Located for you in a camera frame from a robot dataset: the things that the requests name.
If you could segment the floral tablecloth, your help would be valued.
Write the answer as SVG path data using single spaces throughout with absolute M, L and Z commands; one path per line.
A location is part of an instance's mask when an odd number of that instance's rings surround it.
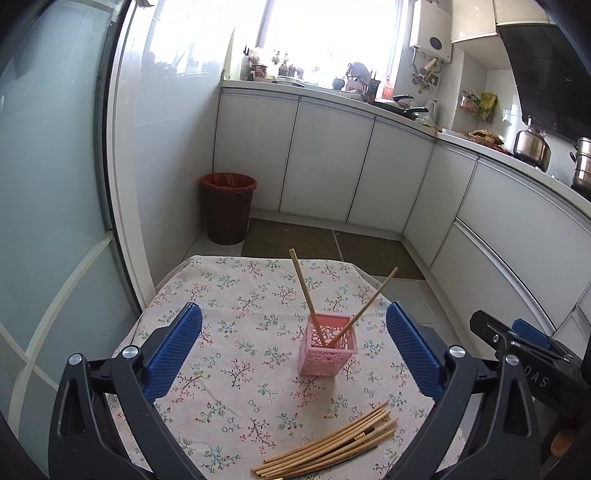
M 301 261 L 315 310 L 353 316 L 375 281 L 352 264 Z M 156 410 L 182 450 L 211 479 L 249 479 L 252 468 L 334 432 L 390 400 L 398 425 L 375 450 L 322 472 L 326 479 L 379 479 L 432 408 L 390 339 L 385 314 L 400 302 L 449 343 L 458 337 L 423 281 L 394 279 L 356 321 L 358 354 L 332 378 L 298 374 L 308 306 L 290 260 L 193 256 L 174 270 L 126 342 L 141 345 L 188 302 L 204 323 Z

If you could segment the dark floor mat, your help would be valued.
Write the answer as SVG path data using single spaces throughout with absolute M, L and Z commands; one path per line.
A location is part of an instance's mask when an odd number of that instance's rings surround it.
M 400 241 L 263 219 L 249 222 L 243 256 L 287 258 L 290 248 L 298 258 L 345 261 L 374 277 L 387 276 L 397 267 L 399 278 L 424 278 Z

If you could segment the pink perforated utensil holder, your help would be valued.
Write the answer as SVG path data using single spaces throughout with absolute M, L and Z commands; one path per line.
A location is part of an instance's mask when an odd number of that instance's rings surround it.
M 317 314 L 318 326 L 325 338 L 322 345 L 314 321 L 308 317 L 307 327 L 298 352 L 298 374 L 301 376 L 335 377 L 358 354 L 356 332 L 351 328 L 334 347 L 327 345 L 345 328 L 349 316 Z

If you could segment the glass sliding door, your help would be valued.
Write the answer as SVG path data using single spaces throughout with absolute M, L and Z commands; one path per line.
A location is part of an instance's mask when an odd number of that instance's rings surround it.
M 1 414 L 41 470 L 68 357 L 110 355 L 139 313 L 102 151 L 125 7 L 50 3 L 1 74 Z

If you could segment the dark bin red liner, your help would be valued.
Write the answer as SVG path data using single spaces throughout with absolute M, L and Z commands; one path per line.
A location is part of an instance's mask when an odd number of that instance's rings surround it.
M 240 173 L 215 172 L 204 175 L 200 186 L 209 240 L 219 245 L 245 240 L 256 179 Z

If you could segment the steel stock pot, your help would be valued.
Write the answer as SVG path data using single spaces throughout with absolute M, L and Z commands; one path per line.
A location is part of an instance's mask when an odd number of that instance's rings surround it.
M 591 139 L 580 137 L 575 143 L 575 153 L 570 153 L 575 163 L 571 187 L 578 192 L 590 193 L 591 188 Z

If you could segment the steel kettle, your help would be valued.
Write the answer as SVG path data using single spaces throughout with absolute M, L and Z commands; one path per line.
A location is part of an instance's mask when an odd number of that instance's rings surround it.
M 551 148 L 545 139 L 546 132 L 535 117 L 529 116 L 527 128 L 520 130 L 515 137 L 513 155 L 518 160 L 547 172 Z

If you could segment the black frying pan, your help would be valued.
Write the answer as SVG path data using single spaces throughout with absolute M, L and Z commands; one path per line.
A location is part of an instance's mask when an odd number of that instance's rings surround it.
M 370 102 L 370 104 L 412 121 L 416 120 L 420 114 L 429 113 L 428 108 L 417 104 L 414 97 L 408 94 L 394 95 L 391 100 L 379 99 Z

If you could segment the black range hood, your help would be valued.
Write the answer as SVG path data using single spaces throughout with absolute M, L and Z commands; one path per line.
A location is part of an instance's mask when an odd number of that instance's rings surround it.
M 522 118 L 576 141 L 590 135 L 590 75 L 559 27 L 497 28 L 514 74 Z

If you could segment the white water heater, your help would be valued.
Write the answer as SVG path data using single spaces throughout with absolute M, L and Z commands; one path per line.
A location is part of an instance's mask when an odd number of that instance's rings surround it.
M 452 58 L 452 16 L 437 4 L 417 0 L 414 3 L 409 46 L 428 57 L 449 63 Z

